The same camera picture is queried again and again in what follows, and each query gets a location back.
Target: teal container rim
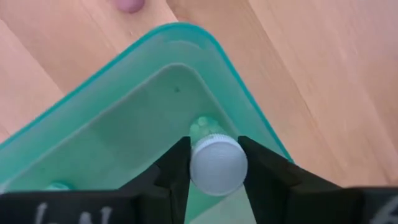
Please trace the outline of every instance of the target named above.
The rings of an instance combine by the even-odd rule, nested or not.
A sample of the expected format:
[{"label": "teal container rim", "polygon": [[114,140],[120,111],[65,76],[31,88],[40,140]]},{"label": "teal container rim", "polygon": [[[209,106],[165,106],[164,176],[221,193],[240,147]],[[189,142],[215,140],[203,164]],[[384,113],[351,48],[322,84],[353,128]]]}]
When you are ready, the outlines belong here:
[{"label": "teal container rim", "polygon": [[98,77],[100,77],[103,73],[108,71],[112,66],[114,66],[116,63],[118,63],[122,58],[127,56],[129,53],[131,53],[133,50],[138,48],[141,44],[143,44],[145,41],[149,40],[151,37],[157,35],[160,32],[163,32],[165,30],[169,29],[175,29],[175,28],[185,28],[185,29],[191,29],[193,32],[198,32],[201,35],[205,36],[208,38],[208,40],[216,47],[218,52],[220,53],[222,59],[225,61],[227,64],[229,70],[235,77],[235,79],[238,81],[238,83],[241,85],[241,88],[243,89],[243,92],[248,96],[249,101],[252,103],[254,109],[257,111],[259,114],[262,122],[266,125],[266,128],[269,130],[271,133],[272,137],[275,139],[277,145],[280,147],[282,150],[282,153],[284,156],[290,161],[294,162],[289,153],[287,152],[286,148],[282,144],[282,141],[278,138],[276,135],[274,129],[272,128],[271,124],[268,122],[264,114],[262,113],[259,105],[256,103],[254,100],[254,97],[252,94],[249,92],[249,90],[246,88],[244,82],[242,81],[241,77],[239,76],[238,72],[235,70],[233,67],[231,61],[229,60],[228,56],[226,55],[225,51],[221,47],[221,45],[218,43],[218,41],[205,29],[187,23],[187,22],[173,22],[169,24],[164,24],[161,26],[156,27],[155,29],[152,29],[149,31],[147,34],[143,35],[140,39],[135,41],[133,44],[131,44],[126,50],[121,52],[118,56],[116,56],[112,61],[110,61],[108,64],[106,64],[103,68],[98,70],[94,75],[89,77],[87,80],[85,80],[82,84],[80,84],[77,88],[72,90],[70,93],[68,93],[66,96],[64,96],[61,100],[56,102],[54,105],[52,105],[48,110],[44,111],[41,115],[36,117],[33,121],[31,121],[29,124],[24,126],[22,129],[11,135],[8,139],[6,139],[3,143],[0,144],[0,150],[4,149],[7,145],[9,145],[11,142],[16,140],[20,135],[24,134],[26,131],[28,131],[30,128],[32,128],[34,125],[42,121],[47,115],[55,111],[57,108],[62,106],[65,102],[67,102],[70,98],[74,97],[77,93],[82,91],[86,86],[88,86],[90,83],[94,82]]}]

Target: light green tray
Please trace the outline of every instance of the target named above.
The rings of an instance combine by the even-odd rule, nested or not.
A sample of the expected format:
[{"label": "light green tray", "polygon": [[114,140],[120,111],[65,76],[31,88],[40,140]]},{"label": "light green tray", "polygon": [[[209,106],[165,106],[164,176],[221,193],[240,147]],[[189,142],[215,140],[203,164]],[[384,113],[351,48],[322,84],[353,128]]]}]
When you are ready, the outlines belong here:
[{"label": "light green tray", "polygon": [[[247,135],[291,160],[219,43],[200,27],[174,23],[146,34],[2,143],[0,187],[40,190],[59,181],[74,189],[116,189],[203,115],[232,137]],[[231,217],[218,209],[234,205],[247,216],[246,194],[237,194],[219,203],[223,198],[192,185],[187,221],[220,222]]]}]

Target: wooden floor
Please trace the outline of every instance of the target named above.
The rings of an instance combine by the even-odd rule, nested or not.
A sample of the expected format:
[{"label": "wooden floor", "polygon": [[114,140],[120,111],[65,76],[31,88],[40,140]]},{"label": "wooden floor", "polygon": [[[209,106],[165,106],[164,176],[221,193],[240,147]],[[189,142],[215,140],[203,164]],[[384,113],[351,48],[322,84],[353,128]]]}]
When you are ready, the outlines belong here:
[{"label": "wooden floor", "polygon": [[152,28],[222,44],[296,163],[338,184],[398,184],[398,1],[0,0],[0,141]]}]

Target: white bottle cap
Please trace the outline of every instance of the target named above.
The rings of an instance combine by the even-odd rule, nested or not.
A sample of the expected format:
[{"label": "white bottle cap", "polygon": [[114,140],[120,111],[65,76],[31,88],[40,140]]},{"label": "white bottle cap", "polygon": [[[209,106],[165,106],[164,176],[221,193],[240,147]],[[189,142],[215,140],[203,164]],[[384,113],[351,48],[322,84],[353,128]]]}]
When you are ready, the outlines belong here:
[{"label": "white bottle cap", "polygon": [[205,194],[223,196],[238,190],[247,172],[246,154],[229,136],[211,134],[192,148],[191,180]]}]

